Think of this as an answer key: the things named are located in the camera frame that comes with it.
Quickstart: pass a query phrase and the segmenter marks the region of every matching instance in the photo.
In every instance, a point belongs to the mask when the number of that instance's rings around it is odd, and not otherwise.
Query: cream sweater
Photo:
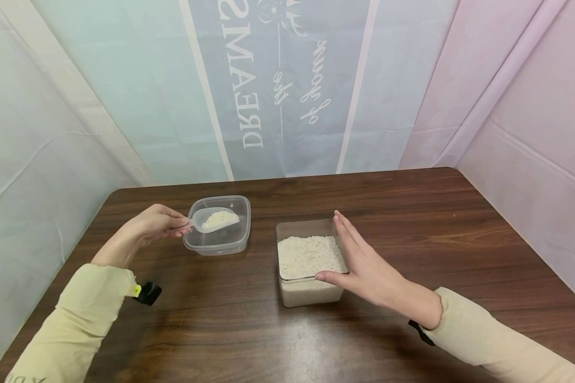
[[[83,382],[117,319],[124,297],[135,295],[130,270],[84,265],[75,273],[5,382]],[[424,330],[456,358],[503,382],[572,382],[575,365],[498,322],[481,306],[440,288],[440,326]]]

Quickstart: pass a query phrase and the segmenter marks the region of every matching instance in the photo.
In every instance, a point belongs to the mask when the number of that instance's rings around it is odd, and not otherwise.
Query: right hand
[[[334,222],[344,245],[349,274],[320,271],[315,279],[343,287],[373,305],[398,311],[428,329],[436,328],[441,321],[441,298],[405,279],[364,241],[339,211],[335,211]]]

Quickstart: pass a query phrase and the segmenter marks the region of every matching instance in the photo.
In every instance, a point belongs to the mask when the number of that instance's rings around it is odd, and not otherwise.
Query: clear plastic container
[[[212,233],[199,233],[196,229],[183,236],[183,244],[200,255],[226,255],[240,253],[247,247],[251,229],[251,205],[242,195],[208,197],[194,202],[188,218],[197,210],[211,207],[228,208],[239,216],[240,221]]]
[[[332,219],[279,223],[275,232],[277,244],[289,237],[307,238],[313,235],[334,237],[341,251],[341,255],[344,257],[345,250],[343,243],[336,233],[336,227]],[[278,249],[277,258],[279,261],[279,286],[281,288],[283,306],[299,307],[315,305],[316,303],[337,302],[341,299],[341,295],[343,295],[343,289],[341,287],[316,281],[315,274],[304,275],[302,278],[297,279],[283,278],[281,275],[281,259],[279,258]]]

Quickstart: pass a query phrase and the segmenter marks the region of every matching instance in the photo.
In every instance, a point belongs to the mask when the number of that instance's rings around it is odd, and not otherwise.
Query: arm
[[[364,241],[343,214],[336,211],[334,220],[350,272],[320,271],[316,279],[414,320],[437,346],[503,382],[575,382],[573,363],[451,290],[441,287],[433,292],[408,281]]]
[[[83,382],[124,298],[135,295],[133,272],[126,270],[134,255],[157,238],[181,237],[191,230],[188,223],[154,205],[123,225],[73,275],[5,382]]]

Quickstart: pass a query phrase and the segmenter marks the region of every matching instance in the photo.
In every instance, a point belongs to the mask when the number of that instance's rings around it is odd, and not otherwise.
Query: wall
[[[458,1],[32,3],[171,184],[397,169]]]
[[[575,0],[458,169],[575,292]]]
[[[0,14],[0,358],[107,194],[130,185]]]
[[[401,169],[432,167],[520,39],[541,0],[462,0]]]

